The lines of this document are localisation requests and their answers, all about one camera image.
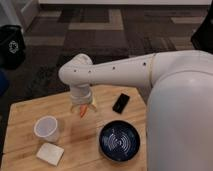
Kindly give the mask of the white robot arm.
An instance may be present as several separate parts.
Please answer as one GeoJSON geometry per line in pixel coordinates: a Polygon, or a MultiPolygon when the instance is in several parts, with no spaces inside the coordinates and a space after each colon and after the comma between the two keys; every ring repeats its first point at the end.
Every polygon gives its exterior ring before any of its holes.
{"type": "Polygon", "coordinates": [[[74,104],[92,101],[92,84],[148,89],[148,171],[213,171],[213,54],[151,53],[94,64],[80,53],[58,76],[74,104]]]}

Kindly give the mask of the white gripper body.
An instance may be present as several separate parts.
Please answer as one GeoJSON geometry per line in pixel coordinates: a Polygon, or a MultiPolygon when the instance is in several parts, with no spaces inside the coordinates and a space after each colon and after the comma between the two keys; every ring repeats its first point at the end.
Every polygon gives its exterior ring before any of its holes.
{"type": "Polygon", "coordinates": [[[92,101],[92,91],[89,84],[70,86],[71,100],[74,104],[88,104],[92,101]]]}

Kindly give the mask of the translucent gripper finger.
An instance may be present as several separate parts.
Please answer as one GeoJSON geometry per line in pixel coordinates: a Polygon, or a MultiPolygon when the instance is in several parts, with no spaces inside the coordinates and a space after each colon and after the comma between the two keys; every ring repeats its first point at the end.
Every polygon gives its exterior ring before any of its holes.
{"type": "Polygon", "coordinates": [[[77,108],[77,105],[76,104],[72,104],[71,108],[70,108],[71,112],[75,111],[76,108],[77,108]]]}
{"type": "Polygon", "coordinates": [[[89,106],[89,108],[90,108],[91,110],[97,112],[97,106],[96,106],[95,103],[90,103],[88,106],[89,106]]]}

